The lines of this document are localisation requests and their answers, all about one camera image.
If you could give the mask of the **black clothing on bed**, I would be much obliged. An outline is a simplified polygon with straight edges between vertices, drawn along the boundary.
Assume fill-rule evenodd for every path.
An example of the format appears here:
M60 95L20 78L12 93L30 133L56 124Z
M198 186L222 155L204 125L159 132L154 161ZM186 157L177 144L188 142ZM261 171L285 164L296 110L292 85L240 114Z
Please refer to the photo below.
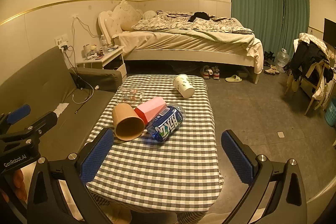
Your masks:
M194 22L196 18L210 20L209 14L206 12L195 12L188 20L188 22Z

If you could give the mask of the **clear water bottle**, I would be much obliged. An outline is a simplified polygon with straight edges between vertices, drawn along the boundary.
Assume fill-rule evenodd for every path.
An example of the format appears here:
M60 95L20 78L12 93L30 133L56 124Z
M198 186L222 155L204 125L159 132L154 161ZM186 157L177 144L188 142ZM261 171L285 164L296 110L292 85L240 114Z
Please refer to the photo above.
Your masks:
M107 53L108 52L108 43L107 43L105 35L101 35L100 43L101 43L101 48L102 48L103 53Z

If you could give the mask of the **white red sneaker pair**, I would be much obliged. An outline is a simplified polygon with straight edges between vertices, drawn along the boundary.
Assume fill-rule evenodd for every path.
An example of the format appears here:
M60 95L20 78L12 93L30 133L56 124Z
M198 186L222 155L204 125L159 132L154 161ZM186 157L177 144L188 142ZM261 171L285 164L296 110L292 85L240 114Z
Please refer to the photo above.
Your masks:
M201 68L200 73L204 79L210 79L211 77L214 80L220 79L220 70L218 66L210 67L208 65L205 65Z

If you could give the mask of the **large clear water jug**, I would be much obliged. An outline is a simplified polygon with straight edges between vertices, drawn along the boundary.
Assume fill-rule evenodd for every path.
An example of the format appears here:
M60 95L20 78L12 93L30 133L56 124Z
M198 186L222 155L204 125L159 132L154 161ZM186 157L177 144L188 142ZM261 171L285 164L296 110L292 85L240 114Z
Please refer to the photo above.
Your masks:
M287 65L289 62L289 55L287 53L287 50L285 48L282 48L281 51L279 51L275 58L275 65L279 68L283 68L285 65Z

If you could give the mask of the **white bed with bedding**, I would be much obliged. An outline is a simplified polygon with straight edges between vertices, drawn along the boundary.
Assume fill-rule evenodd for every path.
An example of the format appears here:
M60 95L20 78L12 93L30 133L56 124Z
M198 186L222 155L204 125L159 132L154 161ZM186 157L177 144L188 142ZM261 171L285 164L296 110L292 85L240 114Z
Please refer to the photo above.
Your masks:
M122 0L98 15L109 44L122 47L130 61L198 61L241 65L257 83L263 70L263 45L235 18L190 21L190 12L136 10Z

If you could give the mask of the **dark grey sofa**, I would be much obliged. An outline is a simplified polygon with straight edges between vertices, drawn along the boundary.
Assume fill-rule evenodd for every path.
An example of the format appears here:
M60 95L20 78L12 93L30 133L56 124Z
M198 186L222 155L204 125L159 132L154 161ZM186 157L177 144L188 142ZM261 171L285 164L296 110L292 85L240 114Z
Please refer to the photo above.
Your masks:
M116 70L67 68L60 50L54 47L1 84L1 113L30 106L30 114L9 129L16 132L60 103L69 103L39 144L42 156L60 160L82 148L121 84L121 73Z

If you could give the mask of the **white floral paper cup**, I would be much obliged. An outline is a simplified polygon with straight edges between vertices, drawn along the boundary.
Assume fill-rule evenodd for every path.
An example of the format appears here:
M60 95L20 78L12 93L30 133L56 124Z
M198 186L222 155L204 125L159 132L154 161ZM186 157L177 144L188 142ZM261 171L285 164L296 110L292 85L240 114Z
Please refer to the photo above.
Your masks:
M190 82L188 75L180 74L173 80L173 85L183 96L183 98L190 98L195 93L195 88Z

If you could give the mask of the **grey checkered tablecloth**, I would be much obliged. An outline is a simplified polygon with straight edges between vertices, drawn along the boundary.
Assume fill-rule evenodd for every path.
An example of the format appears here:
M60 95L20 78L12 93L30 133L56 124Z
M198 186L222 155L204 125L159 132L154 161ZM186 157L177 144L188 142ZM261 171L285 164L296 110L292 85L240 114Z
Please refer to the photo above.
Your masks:
M116 139L87 186L102 202L139 212L172 212L179 223L198 223L224 183L214 116L204 79L190 76L195 93L188 99L177 91L173 80L172 75L134 75L120 86L120 91L142 91L144 101L162 97L167 103L177 103L186 119L163 143L148 133L131 141Z

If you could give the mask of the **brown paper cup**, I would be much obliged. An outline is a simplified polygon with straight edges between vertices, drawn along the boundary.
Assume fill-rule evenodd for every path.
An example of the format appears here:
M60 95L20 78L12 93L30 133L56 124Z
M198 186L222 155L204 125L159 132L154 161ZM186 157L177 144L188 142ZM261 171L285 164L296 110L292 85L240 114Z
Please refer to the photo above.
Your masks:
M112 110L114 134L123 141L130 141L142 135L145 125L127 103L117 104Z

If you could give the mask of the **green slipper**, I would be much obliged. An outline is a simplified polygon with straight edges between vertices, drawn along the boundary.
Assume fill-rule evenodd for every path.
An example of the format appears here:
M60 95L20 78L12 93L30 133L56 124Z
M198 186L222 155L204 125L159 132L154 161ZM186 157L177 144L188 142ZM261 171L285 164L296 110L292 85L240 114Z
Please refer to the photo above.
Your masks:
M225 81L228 83L240 83L242 82L242 78L238 75L232 75L231 77L226 77Z

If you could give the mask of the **black monitor screen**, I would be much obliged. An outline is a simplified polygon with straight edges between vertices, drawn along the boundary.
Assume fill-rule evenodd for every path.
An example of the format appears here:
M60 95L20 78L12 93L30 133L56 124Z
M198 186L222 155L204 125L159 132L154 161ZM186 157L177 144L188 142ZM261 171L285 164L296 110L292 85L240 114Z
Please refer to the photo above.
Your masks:
M323 41L332 47L336 47L336 23L325 18L323 29Z

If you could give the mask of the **blue laundry basket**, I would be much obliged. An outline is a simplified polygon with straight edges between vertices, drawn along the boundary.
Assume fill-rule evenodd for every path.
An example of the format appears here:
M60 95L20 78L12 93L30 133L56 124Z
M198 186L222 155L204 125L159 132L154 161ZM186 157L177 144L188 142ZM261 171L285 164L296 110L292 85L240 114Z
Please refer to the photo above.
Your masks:
M331 127L335 126L335 123L336 123L336 100L335 98L333 98L330 101L329 106L326 109L325 121L327 122L329 126Z

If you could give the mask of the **white bedside table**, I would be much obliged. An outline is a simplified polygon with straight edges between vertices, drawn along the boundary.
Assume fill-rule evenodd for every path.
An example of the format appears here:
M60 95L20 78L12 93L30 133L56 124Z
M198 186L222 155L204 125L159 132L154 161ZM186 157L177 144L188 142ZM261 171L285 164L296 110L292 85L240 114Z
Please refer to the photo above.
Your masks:
M92 59L82 59L76 61L77 67L96 68L96 69L113 69L121 73L122 81L127 78L126 65L123 59L123 47L120 46L115 50L104 53L102 57L94 57Z

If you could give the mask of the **pink carton box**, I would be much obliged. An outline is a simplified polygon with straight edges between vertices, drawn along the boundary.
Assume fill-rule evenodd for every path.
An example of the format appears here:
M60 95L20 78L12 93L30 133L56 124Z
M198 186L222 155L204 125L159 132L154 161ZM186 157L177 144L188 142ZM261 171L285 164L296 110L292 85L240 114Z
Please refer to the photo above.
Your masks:
M166 102L162 97L154 97L140 105L134 111L147 125L152 121L163 109L166 108Z

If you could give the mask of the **green curtain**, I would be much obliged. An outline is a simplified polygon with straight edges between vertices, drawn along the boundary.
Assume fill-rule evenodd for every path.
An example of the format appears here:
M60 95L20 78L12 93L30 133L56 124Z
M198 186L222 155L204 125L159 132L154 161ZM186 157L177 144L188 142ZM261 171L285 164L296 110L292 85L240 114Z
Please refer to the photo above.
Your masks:
M231 15L254 31L265 51L286 49L294 54L293 40L307 32L309 0L231 0Z

